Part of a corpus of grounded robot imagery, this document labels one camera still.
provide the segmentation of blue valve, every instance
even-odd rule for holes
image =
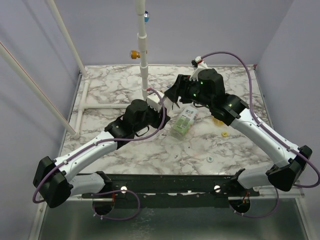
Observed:
[[[144,12],[144,23],[147,23],[149,21],[150,15],[147,11]]]

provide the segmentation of gray wall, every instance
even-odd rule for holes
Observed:
[[[66,117],[78,67],[43,0],[4,0],[0,41]],[[27,239],[37,206],[33,177],[56,157],[64,128],[0,57],[0,239]]]
[[[275,129],[313,149],[320,168],[320,1],[295,0],[258,64],[257,73]],[[307,167],[300,180],[316,182]],[[304,190],[320,238],[319,187]]]
[[[190,64],[199,55],[230,51],[256,64],[293,0],[147,0],[148,62]],[[134,0],[56,0],[86,65],[138,64]],[[239,64],[216,56],[210,64]]]

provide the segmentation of gray floor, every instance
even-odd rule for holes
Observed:
[[[252,215],[264,214],[274,199],[252,201]],[[235,215],[229,208],[143,209],[128,221],[93,217],[91,201],[67,201],[46,209],[41,240],[305,240],[302,220],[294,199],[281,199],[278,211],[263,219]],[[113,217],[133,209],[117,209]]]

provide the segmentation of marble surface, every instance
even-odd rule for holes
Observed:
[[[91,79],[86,102],[130,103],[141,98],[140,69],[136,65],[87,66]],[[215,67],[224,78],[225,90],[249,102],[248,77],[243,67]],[[192,67],[149,66],[149,86],[165,91],[178,74],[191,74]],[[253,68],[253,103],[256,114],[266,123],[267,113],[259,91]],[[78,104],[84,81],[80,83],[70,123],[75,125]],[[198,108],[194,125],[183,140],[170,136],[171,126],[181,109],[174,107],[169,113],[171,121],[157,135],[131,142],[86,167],[83,173],[104,171],[112,174],[177,174],[177,175],[230,175],[241,168],[252,169],[269,164],[269,157],[243,134],[226,125],[216,126],[209,110]],[[124,113],[124,109],[86,109],[83,113],[80,138],[67,134],[62,155],[93,139],[105,126]]]

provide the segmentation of white pipe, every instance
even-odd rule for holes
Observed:
[[[145,11],[146,11],[146,0],[134,0],[135,12],[138,15],[138,48],[140,51],[140,73],[142,78],[142,96],[146,100],[148,93],[148,62],[147,62],[147,43],[148,38],[146,34],[145,24]]]
[[[97,103],[97,104],[85,104],[85,109],[125,109],[129,106],[129,103]]]
[[[58,8],[57,8],[57,6],[55,4],[55,1],[54,0],[48,0],[48,4],[49,4],[49,6],[51,8],[51,11],[52,11],[54,17],[55,17],[55,20],[57,21],[57,24],[58,24],[58,26],[59,26],[59,28],[60,28],[60,30],[62,32],[62,35],[64,36],[64,38],[66,40],[66,43],[68,44],[68,46],[69,46],[69,48],[70,48],[70,50],[71,50],[71,52],[72,52],[72,54],[73,54],[73,56],[75,58],[76,63],[78,64],[78,66],[79,66],[79,68],[80,68],[80,70],[82,72],[83,77],[86,79],[88,77],[87,71],[86,71],[85,66],[83,65],[83,63],[82,63],[82,61],[81,61],[81,59],[79,57],[79,54],[78,54],[78,52],[76,50],[76,47],[75,47],[74,43],[72,42],[72,39],[71,39],[71,37],[70,37],[70,35],[68,33],[66,25],[64,24],[64,21],[62,20],[62,17],[61,17],[61,15],[59,13],[59,10],[58,10]]]
[[[10,65],[12,70],[24,81],[24,83],[33,91],[38,99],[50,110],[50,112],[62,123],[66,130],[72,135],[77,135],[76,131],[70,126],[64,116],[57,110],[47,96],[41,91],[29,74],[22,68],[14,56],[7,50],[7,48],[0,42],[0,55]]]
[[[82,96],[81,96],[79,106],[78,106],[78,115],[76,116],[76,122],[75,122],[75,130],[78,134],[73,137],[74,139],[78,139],[80,137],[81,120],[82,120],[82,115],[85,110],[87,93],[88,93],[88,89],[89,89],[89,83],[90,83],[89,79],[86,79],[84,81],[83,92],[82,92]]]

